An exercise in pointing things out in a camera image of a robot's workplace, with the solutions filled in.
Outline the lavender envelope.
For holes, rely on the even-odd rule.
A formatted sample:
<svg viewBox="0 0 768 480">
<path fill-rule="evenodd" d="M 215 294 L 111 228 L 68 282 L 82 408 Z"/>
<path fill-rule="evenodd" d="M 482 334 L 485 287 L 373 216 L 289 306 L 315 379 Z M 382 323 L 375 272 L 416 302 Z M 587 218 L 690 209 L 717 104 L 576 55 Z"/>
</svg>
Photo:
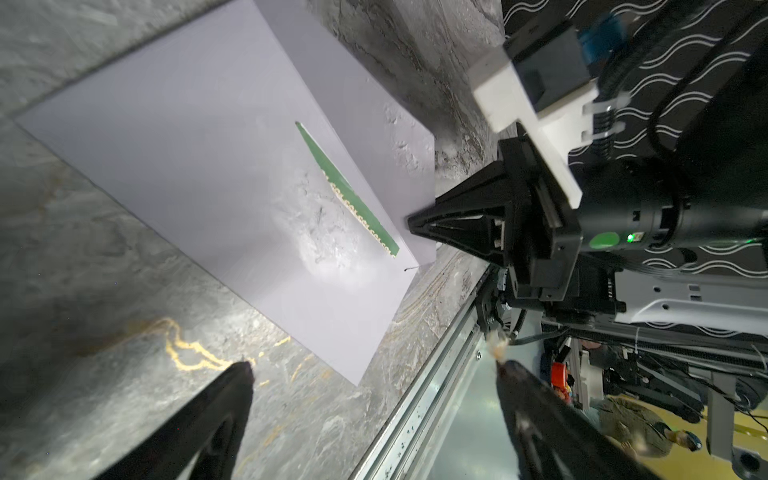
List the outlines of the lavender envelope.
<svg viewBox="0 0 768 480">
<path fill-rule="evenodd" d="M 400 247 L 330 188 L 302 123 Z M 301 1 L 230 1 L 31 107 L 19 125 L 358 383 L 433 242 L 433 134 Z"/>
</svg>

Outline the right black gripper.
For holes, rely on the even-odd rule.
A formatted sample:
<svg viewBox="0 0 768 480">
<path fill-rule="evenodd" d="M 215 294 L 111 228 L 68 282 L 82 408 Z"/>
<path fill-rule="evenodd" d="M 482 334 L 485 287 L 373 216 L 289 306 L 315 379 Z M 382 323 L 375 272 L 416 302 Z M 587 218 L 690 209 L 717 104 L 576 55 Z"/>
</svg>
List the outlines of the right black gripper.
<svg viewBox="0 0 768 480">
<path fill-rule="evenodd" d="M 491 264 L 503 264 L 501 225 L 513 180 L 530 195 L 517 202 L 523 224 L 509 233 L 511 273 L 504 300 L 544 312 L 623 312 L 615 274 L 648 267 L 623 250 L 690 248 L 767 235 L 767 198 L 727 184 L 696 190 L 689 178 L 657 159 L 598 165 L 586 174 L 580 206 L 559 200 L 533 144 L 500 143 L 500 159 L 407 218 L 411 234 Z"/>
</svg>

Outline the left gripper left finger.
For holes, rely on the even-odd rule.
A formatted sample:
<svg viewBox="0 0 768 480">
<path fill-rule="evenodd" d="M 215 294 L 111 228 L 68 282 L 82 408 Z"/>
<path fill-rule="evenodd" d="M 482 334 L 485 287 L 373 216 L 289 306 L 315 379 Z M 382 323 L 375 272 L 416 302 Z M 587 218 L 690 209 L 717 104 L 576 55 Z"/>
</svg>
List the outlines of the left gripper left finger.
<svg viewBox="0 0 768 480">
<path fill-rule="evenodd" d="M 230 365 L 100 479 L 230 479 L 253 400 L 248 362 Z"/>
</svg>

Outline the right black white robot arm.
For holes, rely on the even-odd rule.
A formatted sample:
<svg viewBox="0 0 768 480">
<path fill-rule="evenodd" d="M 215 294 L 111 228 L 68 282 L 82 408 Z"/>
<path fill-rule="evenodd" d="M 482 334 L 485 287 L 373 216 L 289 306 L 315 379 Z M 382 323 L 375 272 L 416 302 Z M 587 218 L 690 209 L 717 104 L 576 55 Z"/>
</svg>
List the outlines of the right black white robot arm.
<svg viewBox="0 0 768 480">
<path fill-rule="evenodd" d="M 488 166 L 408 219 L 585 337 L 767 349 L 767 5 L 506 1 Z"/>
</svg>

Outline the white letter with green border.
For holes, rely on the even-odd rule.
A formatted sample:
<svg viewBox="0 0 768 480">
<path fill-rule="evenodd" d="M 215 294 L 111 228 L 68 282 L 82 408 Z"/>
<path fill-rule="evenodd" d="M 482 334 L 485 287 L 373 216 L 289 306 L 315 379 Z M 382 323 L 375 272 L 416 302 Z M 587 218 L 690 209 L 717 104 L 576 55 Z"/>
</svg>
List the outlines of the white letter with green border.
<svg viewBox="0 0 768 480">
<path fill-rule="evenodd" d="M 386 228 L 382 225 L 382 223 L 379 221 L 373 211 L 366 205 L 366 203 L 357 195 L 346 177 L 336 167 L 336 165 L 322 149 L 322 147 L 308 132 L 305 126 L 300 122 L 296 122 L 295 126 L 297 127 L 305 144 L 307 145 L 315 162 L 323 172 L 323 175 L 330 188 L 340 200 L 340 202 L 366 229 L 366 231 L 379 243 L 379 245 L 387 252 L 388 255 L 391 257 L 396 257 L 400 251 L 400 247 L 393 236 L 386 230 Z"/>
</svg>

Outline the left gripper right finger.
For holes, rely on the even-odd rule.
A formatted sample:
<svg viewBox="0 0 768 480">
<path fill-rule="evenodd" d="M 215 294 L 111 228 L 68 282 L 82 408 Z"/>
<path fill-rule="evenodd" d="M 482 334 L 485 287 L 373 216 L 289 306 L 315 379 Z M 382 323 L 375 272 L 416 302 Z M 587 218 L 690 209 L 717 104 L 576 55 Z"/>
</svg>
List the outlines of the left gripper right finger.
<svg viewBox="0 0 768 480">
<path fill-rule="evenodd" d="M 521 479 L 654 479 L 517 361 L 496 364 L 496 391 Z"/>
</svg>

